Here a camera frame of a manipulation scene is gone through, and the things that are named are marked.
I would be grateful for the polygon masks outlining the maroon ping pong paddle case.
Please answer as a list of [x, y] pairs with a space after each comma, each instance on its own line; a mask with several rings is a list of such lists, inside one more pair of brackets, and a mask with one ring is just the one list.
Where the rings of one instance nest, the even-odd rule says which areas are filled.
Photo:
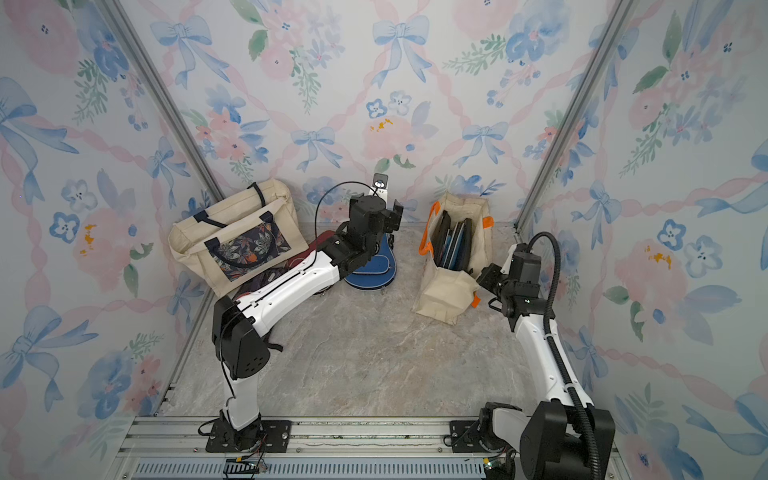
[[319, 234], [319, 236], [308, 244], [308, 249], [302, 253], [290, 258], [284, 265], [287, 269], [293, 269], [304, 261], [308, 256], [312, 256], [319, 245], [331, 238], [335, 234], [332, 230], [326, 230]]

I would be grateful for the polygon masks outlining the blue ping pong paddle case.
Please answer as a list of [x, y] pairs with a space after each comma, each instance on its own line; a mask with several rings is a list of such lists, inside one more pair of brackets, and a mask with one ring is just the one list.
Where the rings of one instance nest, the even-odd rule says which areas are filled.
[[379, 290], [390, 285], [397, 273], [394, 255], [394, 235], [385, 234], [378, 252], [363, 267], [349, 274], [344, 281], [358, 290]]

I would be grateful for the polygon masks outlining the cream canvas bag orange handles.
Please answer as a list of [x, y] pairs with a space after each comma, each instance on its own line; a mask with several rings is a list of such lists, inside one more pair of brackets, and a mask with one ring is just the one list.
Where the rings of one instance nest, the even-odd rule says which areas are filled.
[[478, 278], [492, 261], [493, 227], [485, 199], [446, 193], [432, 204], [418, 249], [426, 263], [414, 313], [454, 325], [479, 305]]

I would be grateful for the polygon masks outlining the cream canvas bag navy handles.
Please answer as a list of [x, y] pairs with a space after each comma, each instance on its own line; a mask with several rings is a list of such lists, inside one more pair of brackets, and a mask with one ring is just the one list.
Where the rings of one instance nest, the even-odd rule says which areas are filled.
[[168, 243], [175, 260], [219, 297], [308, 249], [291, 192], [275, 179], [176, 223]]

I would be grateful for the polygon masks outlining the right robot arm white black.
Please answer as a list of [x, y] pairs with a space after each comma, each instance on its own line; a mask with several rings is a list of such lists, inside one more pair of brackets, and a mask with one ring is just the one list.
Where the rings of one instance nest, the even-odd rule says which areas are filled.
[[504, 454], [505, 464], [527, 479], [602, 479], [615, 423], [576, 378], [552, 307], [540, 295], [540, 270], [540, 257], [520, 243], [505, 265], [491, 264], [478, 278], [493, 295], [490, 307], [507, 319], [523, 347], [538, 404], [527, 415], [518, 407], [487, 403], [476, 437], [480, 447]]

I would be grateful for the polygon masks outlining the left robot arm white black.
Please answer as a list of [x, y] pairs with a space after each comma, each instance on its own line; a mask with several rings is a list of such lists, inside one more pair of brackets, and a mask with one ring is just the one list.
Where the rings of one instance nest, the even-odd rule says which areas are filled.
[[389, 208], [378, 195], [354, 197], [348, 221], [296, 267], [238, 300], [215, 303], [212, 342], [227, 387], [222, 419], [228, 427], [240, 433], [260, 422], [258, 373], [271, 356], [266, 337], [273, 327], [317, 292], [366, 266], [385, 236], [399, 229], [403, 211], [399, 202]]

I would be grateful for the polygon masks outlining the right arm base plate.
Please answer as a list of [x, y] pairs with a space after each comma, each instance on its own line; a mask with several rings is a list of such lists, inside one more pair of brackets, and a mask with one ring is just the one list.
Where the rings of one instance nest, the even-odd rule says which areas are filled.
[[492, 421], [483, 423], [480, 419], [452, 420], [449, 422], [449, 433], [443, 437], [443, 444], [453, 453], [518, 451], [526, 425], [526, 420], [503, 421], [500, 426], [494, 426]]

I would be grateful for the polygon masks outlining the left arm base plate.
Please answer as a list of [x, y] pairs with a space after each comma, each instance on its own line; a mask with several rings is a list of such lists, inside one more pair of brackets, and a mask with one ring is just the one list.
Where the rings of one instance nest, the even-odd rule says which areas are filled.
[[212, 422], [211, 431], [205, 434], [207, 453], [286, 453], [292, 429], [290, 420], [257, 419], [242, 430], [235, 430], [226, 419], [219, 417]]

